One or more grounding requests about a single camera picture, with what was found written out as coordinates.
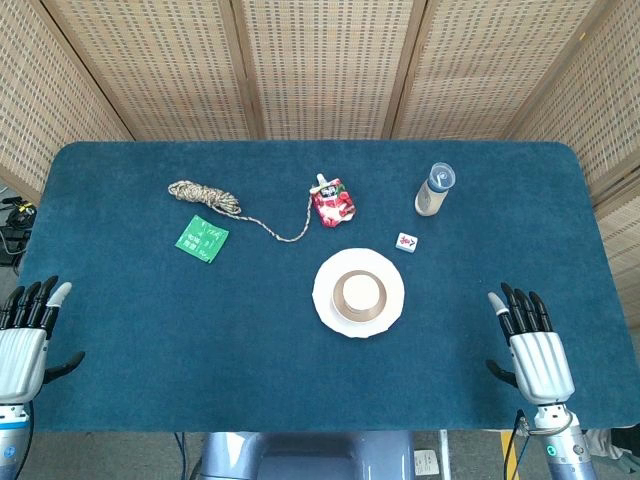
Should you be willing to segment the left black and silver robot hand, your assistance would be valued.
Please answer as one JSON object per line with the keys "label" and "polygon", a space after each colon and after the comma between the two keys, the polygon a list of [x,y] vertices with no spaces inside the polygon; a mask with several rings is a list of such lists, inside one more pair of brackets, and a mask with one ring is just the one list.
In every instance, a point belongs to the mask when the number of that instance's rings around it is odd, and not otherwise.
{"label": "left black and silver robot hand", "polygon": [[46,365],[49,343],[70,282],[57,276],[28,287],[16,287],[1,303],[1,404],[22,405],[33,400],[44,385],[73,372],[84,360],[83,351],[67,362]]}

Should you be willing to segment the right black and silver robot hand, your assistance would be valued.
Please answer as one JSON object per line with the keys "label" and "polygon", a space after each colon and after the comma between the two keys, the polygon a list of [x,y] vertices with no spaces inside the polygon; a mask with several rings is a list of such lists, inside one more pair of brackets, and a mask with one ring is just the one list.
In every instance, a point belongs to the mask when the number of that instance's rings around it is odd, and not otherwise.
{"label": "right black and silver robot hand", "polygon": [[501,284],[503,294],[488,294],[511,354],[513,371],[487,360],[486,367],[498,380],[518,389],[531,404],[545,406],[566,402],[575,385],[563,343],[553,330],[541,297],[531,291]]}

